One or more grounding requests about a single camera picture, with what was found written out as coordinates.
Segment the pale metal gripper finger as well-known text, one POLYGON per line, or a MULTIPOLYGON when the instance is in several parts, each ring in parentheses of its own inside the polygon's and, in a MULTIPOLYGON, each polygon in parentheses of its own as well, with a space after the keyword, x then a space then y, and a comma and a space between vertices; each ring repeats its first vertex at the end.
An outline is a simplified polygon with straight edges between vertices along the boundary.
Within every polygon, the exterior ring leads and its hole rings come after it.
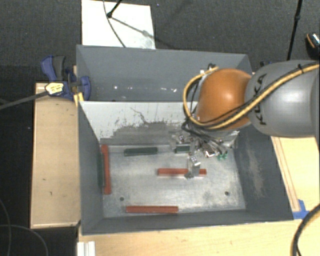
POLYGON ((181 134, 173 134, 170 140, 170 146, 174 153, 188 153, 191 147, 191 141, 181 134))
POLYGON ((187 173, 184 175, 186 179, 192 179, 200 175, 201 162, 193 156, 189 156, 187 160, 187 173))

